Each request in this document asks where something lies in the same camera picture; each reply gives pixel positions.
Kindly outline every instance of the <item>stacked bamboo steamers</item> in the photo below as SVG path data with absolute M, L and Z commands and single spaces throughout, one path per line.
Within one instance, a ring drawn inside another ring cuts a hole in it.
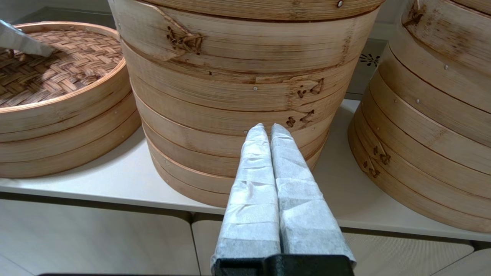
M 360 168 L 409 208 L 491 232 L 491 2 L 411 2 L 349 128 Z
M 225 206 L 247 131 L 313 167 L 383 0 L 110 0 L 161 177 Z

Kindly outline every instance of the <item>white cloth wrapping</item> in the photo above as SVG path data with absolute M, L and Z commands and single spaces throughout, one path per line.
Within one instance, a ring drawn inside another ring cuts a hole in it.
M 264 258 L 280 253 L 270 144 L 263 124 L 258 124 L 249 130 L 242 146 L 211 266 L 221 258 Z
M 271 133 L 284 254 L 344 255 L 355 263 L 341 229 L 290 132 L 278 124 Z

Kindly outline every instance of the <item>white countertop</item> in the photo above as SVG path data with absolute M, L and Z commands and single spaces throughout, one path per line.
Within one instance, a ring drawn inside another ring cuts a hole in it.
M 358 168 L 347 135 L 359 101 L 344 100 L 314 176 L 339 225 L 491 242 L 491 234 L 460 230 L 426 218 L 380 190 Z M 95 200 L 191 212 L 223 214 L 224 209 L 189 199 L 169 187 L 155 171 L 140 128 L 103 157 L 46 177 L 0 178 L 0 192 Z

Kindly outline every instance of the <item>bamboo steamer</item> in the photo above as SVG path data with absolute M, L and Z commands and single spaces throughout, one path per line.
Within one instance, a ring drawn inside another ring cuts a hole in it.
M 348 141 L 356 162 L 384 192 L 414 211 L 441 223 L 471 231 L 489 232 L 491 220 L 467 215 L 429 200 L 387 173 L 370 158 L 353 128 L 352 122 L 348 129 Z
M 73 22 L 16 27 L 56 51 L 0 56 L 0 177 L 83 165 L 139 127 L 115 30 Z
M 339 66 L 358 59 L 379 9 L 312 23 L 237 20 L 136 0 L 113 1 L 111 10 L 124 41 L 153 59 L 233 72 L 274 73 Z
M 180 193 L 224 207 L 257 123 L 317 162 L 383 1 L 287 2 L 109 1 L 154 165 Z
M 424 0 L 414 2 L 409 16 L 414 20 L 397 27 L 350 125 L 353 155 L 375 184 L 409 208 L 491 232 L 491 76 L 475 59 L 476 53 L 485 59 L 489 47 L 455 31 L 487 15 Z M 459 55 L 450 55 L 457 46 Z

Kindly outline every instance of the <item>white cabinet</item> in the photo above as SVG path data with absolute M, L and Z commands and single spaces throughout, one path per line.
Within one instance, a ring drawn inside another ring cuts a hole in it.
M 476 251 L 433 276 L 491 276 L 491 248 Z
M 344 236 L 357 261 L 356 276 L 430 276 L 474 251 L 469 244 L 352 233 Z
M 66 205 L 0 200 L 0 256 L 0 275 L 9 276 L 199 275 L 188 221 Z
M 202 275 L 211 275 L 210 258 L 215 251 L 220 227 L 221 221 L 202 220 L 192 224 Z M 474 250 L 469 244 L 352 233 L 344 235 L 357 260 L 356 276 L 430 276 Z

